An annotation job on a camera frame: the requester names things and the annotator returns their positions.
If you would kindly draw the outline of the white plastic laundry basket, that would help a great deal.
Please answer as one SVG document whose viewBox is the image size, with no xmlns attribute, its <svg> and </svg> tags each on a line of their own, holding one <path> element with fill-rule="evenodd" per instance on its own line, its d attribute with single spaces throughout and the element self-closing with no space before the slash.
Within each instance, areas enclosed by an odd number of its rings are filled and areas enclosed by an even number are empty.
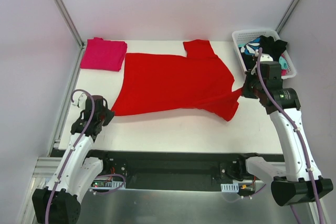
<svg viewBox="0 0 336 224">
<path fill-rule="evenodd" d="M 266 28 L 238 30 L 232 33 L 232 38 L 243 75 L 255 65 L 255 51 L 260 47 L 263 48 L 264 54 L 269 54 L 274 62 L 280 63 L 283 79 L 297 75 L 287 52 L 287 42 L 281 40 L 275 30 Z"/>
</svg>

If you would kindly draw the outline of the red t shirt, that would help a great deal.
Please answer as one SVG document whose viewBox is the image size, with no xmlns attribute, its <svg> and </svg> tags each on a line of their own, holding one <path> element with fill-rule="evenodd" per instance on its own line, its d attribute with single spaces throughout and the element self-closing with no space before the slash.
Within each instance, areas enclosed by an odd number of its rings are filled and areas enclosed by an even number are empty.
<svg viewBox="0 0 336 224">
<path fill-rule="evenodd" d="M 175 109 L 200 109 L 230 121 L 241 89 L 208 40 L 183 43 L 186 56 L 128 53 L 121 91 L 112 106 L 117 116 Z"/>
</svg>

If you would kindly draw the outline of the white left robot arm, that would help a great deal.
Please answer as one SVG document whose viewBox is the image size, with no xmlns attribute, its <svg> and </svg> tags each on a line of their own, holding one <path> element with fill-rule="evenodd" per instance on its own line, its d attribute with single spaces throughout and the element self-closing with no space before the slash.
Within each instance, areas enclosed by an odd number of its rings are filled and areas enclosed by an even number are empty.
<svg viewBox="0 0 336 224">
<path fill-rule="evenodd" d="M 110 173 L 104 158 L 88 157 L 102 128 L 114 117 L 101 95 L 88 96 L 72 124 L 68 147 L 51 179 L 32 195 L 38 223 L 76 223 L 81 202 L 93 180 Z"/>
</svg>

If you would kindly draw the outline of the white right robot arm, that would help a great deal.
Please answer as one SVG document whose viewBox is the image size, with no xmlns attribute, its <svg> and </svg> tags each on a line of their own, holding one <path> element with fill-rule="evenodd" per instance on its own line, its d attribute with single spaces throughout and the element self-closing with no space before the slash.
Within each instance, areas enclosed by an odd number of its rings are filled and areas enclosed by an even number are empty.
<svg viewBox="0 0 336 224">
<path fill-rule="evenodd" d="M 314 202 L 333 191 L 333 183 L 323 178 L 312 157 L 296 91 L 283 88 L 282 84 L 281 65 L 260 62 L 255 73 L 247 73 L 243 96 L 259 99 L 266 109 L 280 140 L 286 170 L 282 172 L 260 155 L 248 153 L 240 156 L 236 173 L 242 179 L 254 175 L 270 185 L 280 206 Z"/>
</svg>

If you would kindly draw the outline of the folded magenta t shirt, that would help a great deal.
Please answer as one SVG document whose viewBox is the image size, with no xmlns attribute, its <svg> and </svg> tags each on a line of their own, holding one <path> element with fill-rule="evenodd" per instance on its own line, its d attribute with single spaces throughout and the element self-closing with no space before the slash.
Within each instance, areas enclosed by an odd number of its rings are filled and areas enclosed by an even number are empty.
<svg viewBox="0 0 336 224">
<path fill-rule="evenodd" d="M 127 53 L 124 41 L 111 41 L 95 37 L 87 40 L 81 69 L 120 71 Z"/>
</svg>

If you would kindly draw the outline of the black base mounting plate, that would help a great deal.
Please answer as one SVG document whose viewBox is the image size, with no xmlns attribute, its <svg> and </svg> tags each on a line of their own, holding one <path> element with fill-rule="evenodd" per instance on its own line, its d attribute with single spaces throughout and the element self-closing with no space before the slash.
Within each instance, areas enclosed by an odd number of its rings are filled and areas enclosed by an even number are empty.
<svg viewBox="0 0 336 224">
<path fill-rule="evenodd" d="M 124 152 L 93 150 L 103 161 L 103 174 L 123 177 L 127 189 L 220 191 L 222 184 L 255 182 L 256 175 L 239 174 L 240 153 Z"/>
</svg>

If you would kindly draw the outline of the aluminium rail left side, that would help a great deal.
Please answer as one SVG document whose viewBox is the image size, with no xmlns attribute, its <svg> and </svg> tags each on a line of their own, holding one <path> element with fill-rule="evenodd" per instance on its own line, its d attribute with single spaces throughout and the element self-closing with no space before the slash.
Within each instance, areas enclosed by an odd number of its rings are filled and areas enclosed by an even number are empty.
<svg viewBox="0 0 336 224">
<path fill-rule="evenodd" d="M 37 159 L 33 176 L 51 177 L 60 164 L 61 157 L 39 157 Z"/>
</svg>

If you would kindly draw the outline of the left aluminium frame post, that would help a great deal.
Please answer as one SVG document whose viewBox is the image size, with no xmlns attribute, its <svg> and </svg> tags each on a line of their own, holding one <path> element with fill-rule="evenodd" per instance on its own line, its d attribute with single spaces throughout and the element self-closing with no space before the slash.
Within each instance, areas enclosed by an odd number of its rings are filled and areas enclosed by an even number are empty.
<svg viewBox="0 0 336 224">
<path fill-rule="evenodd" d="M 72 34 L 74 40 L 76 41 L 77 45 L 79 46 L 79 48 L 83 48 L 85 43 L 83 42 L 78 29 L 76 28 L 76 25 L 74 23 L 74 21 L 72 20 L 63 0 L 54 0 L 61 16 L 63 17 L 67 27 L 70 30 L 70 33 Z"/>
</svg>

